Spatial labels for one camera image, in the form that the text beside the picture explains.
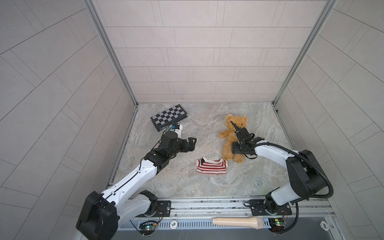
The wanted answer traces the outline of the brown teddy bear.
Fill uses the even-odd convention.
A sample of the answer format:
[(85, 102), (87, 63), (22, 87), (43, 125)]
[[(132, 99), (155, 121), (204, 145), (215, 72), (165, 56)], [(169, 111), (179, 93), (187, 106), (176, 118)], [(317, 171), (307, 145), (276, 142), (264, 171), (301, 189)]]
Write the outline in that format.
[(220, 139), (226, 139), (222, 149), (222, 158), (226, 161), (234, 160), (236, 163), (243, 163), (245, 160), (244, 155), (232, 153), (232, 144), (238, 142), (237, 136), (235, 134), (236, 129), (232, 123), (236, 124), (236, 126), (239, 128), (245, 128), (248, 124), (248, 117), (233, 116), (230, 114), (225, 117), (225, 122), (227, 129), (220, 132), (219, 134)]

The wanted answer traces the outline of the red white striped sweater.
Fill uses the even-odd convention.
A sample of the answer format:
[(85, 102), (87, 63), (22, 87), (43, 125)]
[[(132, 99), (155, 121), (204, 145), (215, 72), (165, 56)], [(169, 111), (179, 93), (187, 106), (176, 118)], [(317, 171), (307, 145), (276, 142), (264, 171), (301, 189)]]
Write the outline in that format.
[(201, 158), (197, 160), (197, 172), (209, 175), (223, 175), (227, 173), (228, 163), (223, 159)]

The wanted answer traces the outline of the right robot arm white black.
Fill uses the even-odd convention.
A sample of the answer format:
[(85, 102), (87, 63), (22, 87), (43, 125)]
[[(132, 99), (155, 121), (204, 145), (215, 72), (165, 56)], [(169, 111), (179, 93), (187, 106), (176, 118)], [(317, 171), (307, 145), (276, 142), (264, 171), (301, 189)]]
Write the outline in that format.
[(266, 195), (262, 204), (269, 215), (281, 213), (288, 203), (298, 203), (310, 198), (328, 199), (334, 188), (321, 168), (314, 154), (308, 150), (301, 152), (289, 150), (250, 134), (246, 128), (230, 123), (235, 128), (237, 142), (232, 144), (234, 154), (243, 154), (248, 159), (259, 156), (283, 166), (289, 176), (289, 183)]

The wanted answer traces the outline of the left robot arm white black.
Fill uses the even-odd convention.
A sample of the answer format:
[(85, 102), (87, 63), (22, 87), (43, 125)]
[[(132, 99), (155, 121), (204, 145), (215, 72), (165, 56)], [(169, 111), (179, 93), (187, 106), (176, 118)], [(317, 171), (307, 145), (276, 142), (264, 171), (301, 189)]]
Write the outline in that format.
[(153, 193), (142, 191), (135, 198), (132, 195), (178, 153), (194, 151), (196, 141), (183, 140), (176, 132), (165, 132), (132, 172), (103, 192), (93, 191), (86, 197), (76, 229), (88, 240), (110, 240), (127, 221), (139, 215), (154, 215), (158, 198)]

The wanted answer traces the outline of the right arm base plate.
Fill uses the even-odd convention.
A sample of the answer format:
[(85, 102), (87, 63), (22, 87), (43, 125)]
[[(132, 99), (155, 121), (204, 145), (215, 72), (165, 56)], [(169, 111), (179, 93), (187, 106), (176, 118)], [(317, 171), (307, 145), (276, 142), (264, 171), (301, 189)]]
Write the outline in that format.
[(253, 216), (275, 216), (275, 215), (292, 215), (292, 209), (289, 204), (278, 206), (267, 200), (249, 200), (244, 206), (251, 209)]

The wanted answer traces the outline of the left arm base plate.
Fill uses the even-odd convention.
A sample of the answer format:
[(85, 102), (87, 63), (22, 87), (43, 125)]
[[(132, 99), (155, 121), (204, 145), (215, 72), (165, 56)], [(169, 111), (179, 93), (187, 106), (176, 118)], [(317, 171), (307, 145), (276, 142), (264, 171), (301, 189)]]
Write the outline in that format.
[(171, 201), (158, 201), (155, 211), (150, 215), (148, 213), (138, 215), (137, 218), (161, 218), (169, 217), (171, 214)]

